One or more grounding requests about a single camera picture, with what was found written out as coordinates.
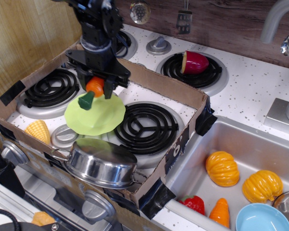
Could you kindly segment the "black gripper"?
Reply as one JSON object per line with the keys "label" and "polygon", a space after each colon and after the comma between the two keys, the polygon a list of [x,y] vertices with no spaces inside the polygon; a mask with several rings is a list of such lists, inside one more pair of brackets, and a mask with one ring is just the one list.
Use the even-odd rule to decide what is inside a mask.
{"label": "black gripper", "polygon": [[104,96],[110,99],[117,86],[127,87],[130,71],[115,57],[111,48],[101,52],[83,49],[81,45],[67,49],[65,55],[69,64],[77,71],[77,77],[85,92],[87,83],[93,76],[104,79]]}

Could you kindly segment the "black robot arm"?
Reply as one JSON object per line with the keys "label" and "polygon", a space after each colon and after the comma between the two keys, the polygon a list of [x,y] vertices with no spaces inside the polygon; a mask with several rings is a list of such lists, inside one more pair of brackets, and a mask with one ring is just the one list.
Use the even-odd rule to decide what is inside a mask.
{"label": "black robot arm", "polygon": [[81,49],[65,52],[76,69],[83,88],[93,76],[104,80],[104,96],[109,99],[117,86],[127,87],[130,71],[116,54],[123,18],[113,0],[67,0],[81,25]]}

